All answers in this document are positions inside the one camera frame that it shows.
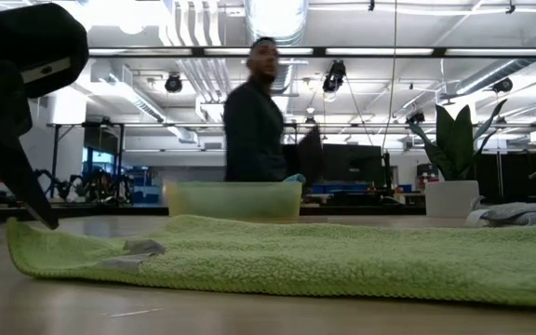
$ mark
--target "dark jacket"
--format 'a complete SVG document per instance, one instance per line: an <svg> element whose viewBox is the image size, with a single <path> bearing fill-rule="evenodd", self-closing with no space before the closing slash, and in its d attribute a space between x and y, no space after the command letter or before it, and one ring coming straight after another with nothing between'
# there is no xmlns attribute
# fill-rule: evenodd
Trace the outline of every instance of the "dark jacket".
<svg viewBox="0 0 536 335"><path fill-rule="evenodd" d="M278 106L249 80L224 103L226 181L282 181L287 176Z"/></svg>

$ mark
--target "ceiling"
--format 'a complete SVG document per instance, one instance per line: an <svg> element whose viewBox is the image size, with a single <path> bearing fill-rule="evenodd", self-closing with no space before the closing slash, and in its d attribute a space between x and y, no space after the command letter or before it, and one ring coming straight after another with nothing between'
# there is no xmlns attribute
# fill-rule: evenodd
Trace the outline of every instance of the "ceiling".
<svg viewBox="0 0 536 335"><path fill-rule="evenodd" d="M271 0L275 6L283 1ZM116 0L114 4L124 4L129 0ZM134 2L131 6L149 6ZM7 1L9 6L18 2ZM73 1L62 2L72 8ZM531 41L536 37L536 1L514 0L516 11L507 15L509 0L401 0L398 1L395 14L395 2L391 0L376 0L375 10L367 10L369 1L351 2L342 0L309 0L309 10L304 24L304 34L301 46L310 47L535 47ZM194 2L189 2L189 32L194 41ZM204 1L208 11L208 2ZM250 44L247 34L246 20L240 14L243 12L242 0L221 0L218 3L218 32L223 46L242 47ZM123 33L117 26L105 21L102 25L96 22L88 33L89 45L96 47L161 47L163 42L159 38L159 28L152 22L147 23L150 12L135 10L132 7L135 19L147 25L141 33ZM176 25L181 24L181 6L176 6ZM275 14L275 22L280 20ZM204 17L205 34L208 38L210 30L208 16ZM391 59L345 59L348 81L337 92L336 100L325 102L319 89L320 78L329 69L332 59L308 59L302 65L295 65L289 98L285 99L283 113L287 120L303 122L308 116L309 107L314 108L317 122L347 123L358 121L358 112L363 114L369 122L385 123L389 115L391 122L405 121L407 113L422 109L426 121L435 120L434 102L436 95L427 93L415 105L408 109L403 106L424 91L437 86L452 90L456 83L476 74L497 60L473 59L436 59L418 60L391 60ZM155 106L162 109L168 120L174 122L198 123L203 122L199 113L196 113L196 94L189 82L190 78L181 71L176 59L112 59L105 60L111 63L115 71L124 66L133 73L133 87ZM232 87L236 87L246 80L247 69L242 59L227 59L226 72ZM169 73L181 73L183 90L180 93L167 93L164 84ZM318 90L312 91L305 84L306 78L310 83L317 85ZM536 104L536 85L519 91L536 82L536 63L515 74L510 75L514 82L513 94L504 105L504 111L534 106ZM93 83L87 84L92 99L88 104L89 114L105 114L116 122L153 122L151 118L142 116L141 112L125 97L105 89L105 83L92 78ZM473 103L476 108L476 118L484 121L490 114L499 97L492 92L477 92L471 96L461 98L457 104ZM522 114L510 122L530 123L536 120L536 111ZM341 136L331 136L333 141L347 139L347 134L354 134L354 141L367 142L366 130L363 128L332 129L333 133ZM369 134L383 135L381 129L368 129ZM507 140L520 139L530 133L530 129L521 128L506 132L503 137ZM391 134L406 135L404 129L391 129ZM135 128L128 131L128 136L172 136L165 129ZM200 131L204 136L221 137L221 133L213 131ZM404 136L388 139L400 141Z"/></svg>

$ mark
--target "plastic container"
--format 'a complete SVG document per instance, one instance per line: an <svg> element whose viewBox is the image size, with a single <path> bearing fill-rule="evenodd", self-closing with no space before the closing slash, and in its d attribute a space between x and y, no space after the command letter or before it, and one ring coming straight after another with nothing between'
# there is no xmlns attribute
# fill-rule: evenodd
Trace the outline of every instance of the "plastic container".
<svg viewBox="0 0 536 335"><path fill-rule="evenodd" d="M241 221L297 221L300 182L172 182L170 216L199 215Z"/></svg>

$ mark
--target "hanging cable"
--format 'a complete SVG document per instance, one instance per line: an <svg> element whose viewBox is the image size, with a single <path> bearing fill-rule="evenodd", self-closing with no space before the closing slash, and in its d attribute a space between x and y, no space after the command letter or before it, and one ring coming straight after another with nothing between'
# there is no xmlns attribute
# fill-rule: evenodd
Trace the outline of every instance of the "hanging cable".
<svg viewBox="0 0 536 335"><path fill-rule="evenodd" d="M353 93L353 88L351 87L351 81L349 80L349 77L347 75L344 76L346 78L346 85L349 86L349 90L351 91L351 98L353 98L353 103L355 104L355 109L357 110L357 114L359 114L359 119L361 119L361 124L363 125L363 129L365 129L365 134L368 135L369 144L373 145L373 141L371 141L371 136L369 135L368 127L365 125L365 121L363 120L363 115L361 114L361 111L359 110L359 106L357 105L357 101L355 100L355 93Z"/></svg>
<svg viewBox="0 0 536 335"><path fill-rule="evenodd" d="M386 146L386 137L388 135L388 127L390 127L390 121L392 120L392 103L395 98L395 76L396 76L396 45L398 44L398 0L395 0L395 53L392 56L392 86L390 87L390 103L388 105L388 121L386 122L386 129L383 132L382 152Z"/></svg>

